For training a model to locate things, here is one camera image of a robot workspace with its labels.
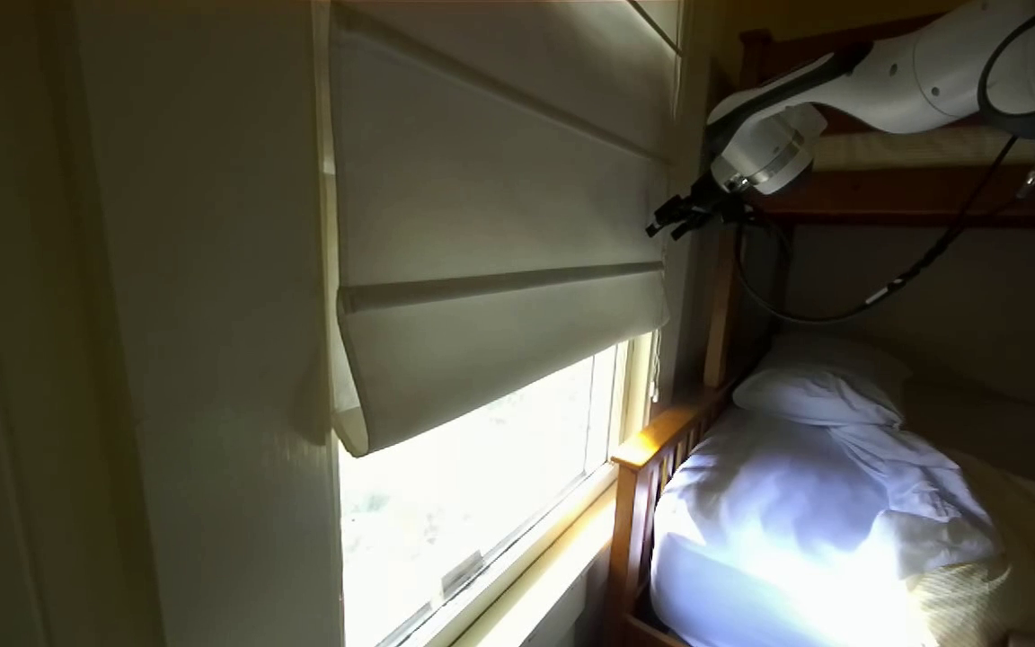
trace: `black cable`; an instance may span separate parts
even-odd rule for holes
[[[740,238],[734,238],[734,265],[736,265],[736,279],[745,286],[745,295],[764,308],[770,315],[775,319],[786,319],[786,322],[837,322],[837,319],[850,319],[889,298],[895,298],[901,286],[908,286],[926,265],[935,265],[947,248],[953,242],[969,226],[969,207],[976,204],[976,196],[986,195],[986,187],[993,183],[993,172],[1005,160],[1005,156],[1012,150],[1017,135],[1011,135],[1000,156],[988,160],[988,168],[976,176],[976,183],[969,187],[969,195],[959,200],[959,207],[953,211],[947,226],[943,230],[943,238],[913,261],[905,265],[901,274],[895,274],[889,283],[881,283],[877,290],[868,290],[861,302],[849,304],[849,308],[837,308],[837,314],[792,314],[792,308],[780,308],[774,298],[764,298],[762,290],[756,290],[756,283],[746,279],[745,274],[745,255],[740,255],[740,242],[746,233],[746,226],[740,226]],[[1005,211],[1011,204],[1017,204],[1017,196],[982,211],[976,220],[993,220],[1000,211]]]

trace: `window shade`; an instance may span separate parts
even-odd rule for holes
[[[348,452],[662,322],[675,54],[632,2],[346,6],[328,57]]]

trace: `wooden bunk bed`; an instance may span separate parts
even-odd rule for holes
[[[814,61],[840,43],[883,38],[913,31],[926,18],[889,20],[850,31],[826,31],[811,38],[775,43],[770,31],[745,31],[745,87],[770,83],[792,67]],[[826,112],[830,132],[859,132],[861,124]],[[901,168],[811,168],[793,189],[762,200],[762,216],[783,226],[798,223],[873,223],[873,226],[943,226],[959,207],[959,195],[975,183],[982,166],[901,166]],[[1030,168],[1029,158],[1000,168],[993,187],[1017,187]],[[1035,226],[1035,196],[1012,204],[982,226]],[[728,388],[756,365],[762,346],[736,346],[740,329],[740,279],[736,279],[736,230],[720,230],[708,283],[708,351],[699,398],[662,408],[650,429],[614,450],[614,540],[606,569],[604,643],[624,647],[680,647],[650,612],[650,549],[654,510],[666,480],[710,434],[710,424],[728,408]]]

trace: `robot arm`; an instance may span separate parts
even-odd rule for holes
[[[994,124],[1035,135],[1035,0],[969,0],[920,31],[837,50],[725,96],[708,114],[705,176],[659,207],[650,233],[740,216],[745,195],[793,183],[826,129],[814,105],[881,132],[925,132],[986,112]]]

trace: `window pane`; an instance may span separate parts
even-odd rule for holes
[[[491,562],[578,486],[596,468],[592,442],[604,456],[612,393],[614,349],[366,460],[340,452],[348,643],[381,643],[435,612],[477,557]]]

